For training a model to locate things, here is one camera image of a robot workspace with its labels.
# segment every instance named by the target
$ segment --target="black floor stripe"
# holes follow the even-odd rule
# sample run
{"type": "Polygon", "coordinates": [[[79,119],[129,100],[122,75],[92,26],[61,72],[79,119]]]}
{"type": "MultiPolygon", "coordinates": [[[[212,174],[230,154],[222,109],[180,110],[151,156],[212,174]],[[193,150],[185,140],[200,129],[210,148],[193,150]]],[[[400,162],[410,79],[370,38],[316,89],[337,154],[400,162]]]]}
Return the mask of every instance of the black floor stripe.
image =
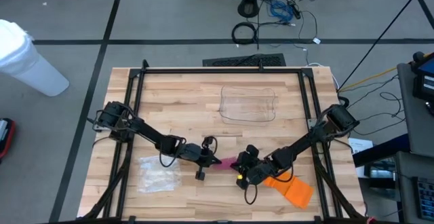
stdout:
{"type": "Polygon", "coordinates": [[[427,4],[425,3],[425,0],[418,0],[418,2],[422,8],[422,11],[424,12],[425,16],[427,17],[429,24],[434,29],[434,18],[433,18],[433,15],[431,14],[431,11],[429,11],[427,4]]]}
{"type": "MultiPolygon", "coordinates": [[[[260,44],[306,44],[311,39],[261,39],[260,44]]],[[[321,39],[321,44],[373,44],[375,39],[321,39]]],[[[434,39],[381,39],[378,44],[433,44],[434,39]]],[[[140,40],[112,39],[109,45],[209,45],[234,44],[232,39],[171,39],[171,40],[140,40]]]]}
{"type": "MultiPolygon", "coordinates": [[[[260,44],[306,44],[310,39],[261,39],[260,44]]],[[[321,44],[373,44],[375,39],[321,39],[321,44]]],[[[232,39],[112,39],[112,40],[35,40],[35,45],[210,45],[234,44],[232,39]]],[[[378,44],[433,44],[434,38],[381,39],[378,44]]]]}
{"type": "Polygon", "coordinates": [[[89,86],[87,88],[86,96],[83,103],[83,108],[81,109],[79,123],[77,124],[77,129],[75,130],[73,143],[69,151],[68,159],[66,160],[66,166],[62,175],[62,180],[57,192],[56,200],[54,201],[54,206],[52,213],[50,215],[49,222],[57,222],[60,218],[62,212],[62,207],[64,199],[66,197],[66,191],[68,190],[69,182],[71,180],[71,175],[73,173],[75,160],[77,158],[77,153],[80,147],[81,137],[83,136],[83,131],[86,123],[86,117],[90,110],[90,105],[94,97],[96,83],[101,72],[102,62],[104,61],[104,56],[107,50],[107,41],[110,38],[111,31],[113,29],[113,24],[115,22],[116,13],[119,8],[120,0],[115,0],[110,13],[110,17],[107,22],[106,30],[104,32],[104,38],[98,57],[95,62],[94,71],[92,73],[92,78],[90,79],[89,86]]]}
{"type": "Polygon", "coordinates": [[[101,45],[103,40],[34,40],[34,45],[101,45]]]}

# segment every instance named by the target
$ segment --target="red case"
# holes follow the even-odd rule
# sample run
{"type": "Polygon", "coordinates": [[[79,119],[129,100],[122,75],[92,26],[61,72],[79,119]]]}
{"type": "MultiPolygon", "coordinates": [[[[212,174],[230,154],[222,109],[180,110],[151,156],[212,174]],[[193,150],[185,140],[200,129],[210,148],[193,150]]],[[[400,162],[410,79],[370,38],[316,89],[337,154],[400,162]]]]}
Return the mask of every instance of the red case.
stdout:
{"type": "Polygon", "coordinates": [[[7,122],[7,132],[5,137],[0,141],[0,159],[6,155],[7,150],[11,147],[11,143],[12,143],[12,136],[14,135],[15,132],[15,122],[11,119],[7,119],[7,118],[3,118],[0,120],[4,120],[7,122]]]}

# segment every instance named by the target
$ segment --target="plastic bag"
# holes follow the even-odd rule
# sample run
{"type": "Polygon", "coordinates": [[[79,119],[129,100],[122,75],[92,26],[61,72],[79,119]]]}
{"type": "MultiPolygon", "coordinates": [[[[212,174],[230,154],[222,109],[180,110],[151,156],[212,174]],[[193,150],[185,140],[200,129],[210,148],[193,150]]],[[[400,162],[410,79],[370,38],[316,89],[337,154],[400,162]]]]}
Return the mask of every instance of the plastic bag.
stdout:
{"type": "MultiPolygon", "coordinates": [[[[168,165],[172,157],[161,156],[163,164],[168,165]]],[[[142,157],[139,159],[138,192],[153,193],[157,191],[173,191],[181,186],[181,171],[178,160],[170,167],[164,167],[159,156],[142,157]]]]}

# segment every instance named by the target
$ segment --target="white trash can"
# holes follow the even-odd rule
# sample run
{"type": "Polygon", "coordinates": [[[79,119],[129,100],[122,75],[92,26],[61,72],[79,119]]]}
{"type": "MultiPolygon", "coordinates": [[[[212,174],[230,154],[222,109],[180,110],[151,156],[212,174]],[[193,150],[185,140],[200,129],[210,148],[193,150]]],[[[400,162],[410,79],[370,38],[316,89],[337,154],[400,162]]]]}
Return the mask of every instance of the white trash can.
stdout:
{"type": "Polygon", "coordinates": [[[31,37],[6,20],[0,20],[0,72],[47,96],[59,95],[69,86],[69,81],[38,53],[31,37]]]}

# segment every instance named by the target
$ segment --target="gray floor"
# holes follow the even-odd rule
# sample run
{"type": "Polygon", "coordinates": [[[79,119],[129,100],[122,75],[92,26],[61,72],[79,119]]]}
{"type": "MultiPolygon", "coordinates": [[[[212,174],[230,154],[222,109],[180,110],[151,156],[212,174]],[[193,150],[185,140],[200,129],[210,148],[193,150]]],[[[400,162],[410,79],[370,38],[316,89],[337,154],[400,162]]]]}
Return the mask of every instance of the gray floor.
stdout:
{"type": "MultiPolygon", "coordinates": [[[[17,22],[37,41],[102,40],[114,0],[0,0],[0,19],[17,22]]],[[[331,66],[341,83],[370,48],[351,44],[357,39],[375,39],[407,0],[317,0],[301,8],[315,14],[318,38],[344,39],[341,43],[304,45],[309,61],[331,66]]],[[[434,1],[425,0],[434,11],[434,1]]],[[[201,39],[230,39],[233,26],[244,21],[236,12],[238,0],[121,0],[111,39],[175,40],[200,43],[201,39]]],[[[271,20],[265,12],[260,21],[271,20]]],[[[301,22],[294,27],[265,27],[262,38],[297,38],[301,22]]],[[[314,35],[313,19],[306,16],[302,38],[314,35]]],[[[241,30],[240,35],[249,35],[241,30]]],[[[417,1],[402,14],[385,39],[434,38],[434,30],[417,1]]],[[[20,82],[0,75],[0,117],[16,120],[14,144],[0,165],[0,220],[2,223],[40,223],[48,221],[66,159],[79,121],[79,115],[96,63],[99,45],[38,45],[37,49],[71,82],[61,95],[48,98],[20,82]]],[[[433,44],[377,45],[348,84],[407,62],[417,51],[432,52],[433,44]]],[[[284,53],[288,66],[305,65],[305,53],[290,44],[277,48],[261,45],[108,45],[98,77],[89,115],[102,106],[112,67],[138,67],[143,58],[152,67],[198,67],[204,58],[240,56],[253,53],[284,53]]],[[[390,75],[374,81],[384,81],[390,75]]],[[[351,100],[368,89],[347,92],[351,100]]],[[[397,81],[379,91],[400,96],[397,81]]],[[[378,92],[351,108],[356,117],[395,112],[397,104],[381,99],[378,92]]],[[[381,117],[362,122],[358,130],[369,132],[396,122],[381,117]]],[[[385,142],[406,132],[405,124],[369,136],[353,133],[374,143],[385,142]]],[[[74,219],[89,164],[94,133],[85,127],[77,160],[62,209],[61,220],[74,219]]],[[[396,210],[390,200],[373,194],[362,184],[368,214],[379,219],[396,210]]],[[[397,220],[392,215],[387,220],[397,220]]]]}

